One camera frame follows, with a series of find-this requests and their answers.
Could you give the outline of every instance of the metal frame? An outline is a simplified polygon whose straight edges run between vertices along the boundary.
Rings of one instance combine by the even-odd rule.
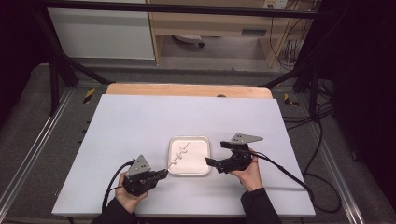
[[[111,10],[111,11],[144,11],[144,12],[166,12],[166,13],[194,13],[194,14],[215,14],[215,15],[234,15],[234,16],[252,16],[252,17],[273,17],[273,18],[303,18],[303,19],[329,19],[336,17],[336,14],[329,12],[316,11],[294,11],[294,10],[273,10],[265,8],[245,8],[245,7],[202,7],[202,6],[180,6],[180,5],[160,5],[160,4],[134,4],[134,3],[108,3],[108,2],[87,2],[87,1],[64,1],[64,0],[37,0],[29,2],[35,20],[39,25],[43,35],[49,43],[51,56],[53,59],[51,77],[51,97],[52,109],[51,114],[59,105],[59,96],[57,93],[58,85],[56,76],[59,73],[67,86],[76,86],[78,80],[71,67],[80,70],[84,74],[99,81],[102,84],[111,84],[114,81],[107,80],[95,74],[83,65],[75,62],[68,57],[63,49],[56,33],[49,27],[49,18],[43,15],[43,9],[52,8],[69,8],[69,9],[90,9],[90,10]]]

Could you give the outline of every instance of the wall outlet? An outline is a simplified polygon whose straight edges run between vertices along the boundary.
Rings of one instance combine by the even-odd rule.
[[[276,0],[274,9],[285,9],[288,0]]]
[[[285,9],[288,0],[265,0],[263,8]]]
[[[275,4],[276,0],[265,0],[262,8],[274,9]]]

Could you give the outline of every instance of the white tray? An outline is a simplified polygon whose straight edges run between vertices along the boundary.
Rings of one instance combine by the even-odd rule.
[[[210,145],[206,137],[173,137],[169,142],[169,173],[175,176],[207,175],[210,166],[206,165],[205,157],[210,158]]]

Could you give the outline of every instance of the gray carpet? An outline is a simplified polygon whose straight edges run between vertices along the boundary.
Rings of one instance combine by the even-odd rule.
[[[273,79],[271,74],[263,76],[254,72],[198,72],[161,69],[153,70],[106,70],[97,68],[96,72],[104,77],[111,77],[121,82],[155,82],[155,83],[190,83],[190,84],[221,84],[221,85],[248,85],[255,86]],[[81,79],[89,78],[80,75]],[[10,119],[1,130],[1,161],[2,171],[0,190],[3,191],[13,174],[18,169],[24,155],[33,144],[39,130],[45,123],[50,112],[50,93],[48,90],[48,70],[38,68],[33,72],[32,80],[26,88],[20,103],[14,108]],[[91,120],[98,104],[100,95],[106,91],[106,86],[97,86],[89,104],[82,102],[89,89],[75,88],[71,99],[53,130],[49,141],[43,148],[31,173],[26,179],[14,204],[7,213],[7,218],[27,217],[44,218],[49,220],[63,220],[50,212],[56,201],[55,193],[62,188],[73,160],[78,152],[79,141],[84,138],[83,130],[89,128],[87,121]],[[284,90],[289,86],[286,82],[282,87],[274,90],[274,97],[279,102],[283,116],[303,117],[304,111],[300,106],[284,104]],[[350,190],[361,210],[366,223],[396,223],[396,215],[388,201],[378,188],[364,164],[351,159],[347,142],[340,130],[336,118],[327,117],[322,121],[326,141],[332,149],[340,169],[345,176]],[[290,141],[295,150],[297,161],[303,170],[316,147],[316,141],[308,125],[289,131]],[[330,181],[329,174],[318,155],[309,171]],[[332,209],[337,200],[328,186],[308,177],[308,185],[316,194],[316,203],[320,207]],[[315,217],[304,219],[306,223],[348,223],[343,209],[335,214],[327,214],[317,210]],[[298,222],[294,219],[285,219],[287,222]]]

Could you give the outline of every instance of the white cabinet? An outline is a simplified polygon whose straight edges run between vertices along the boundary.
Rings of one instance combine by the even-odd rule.
[[[64,52],[72,58],[154,60],[147,12],[49,8],[49,14]]]

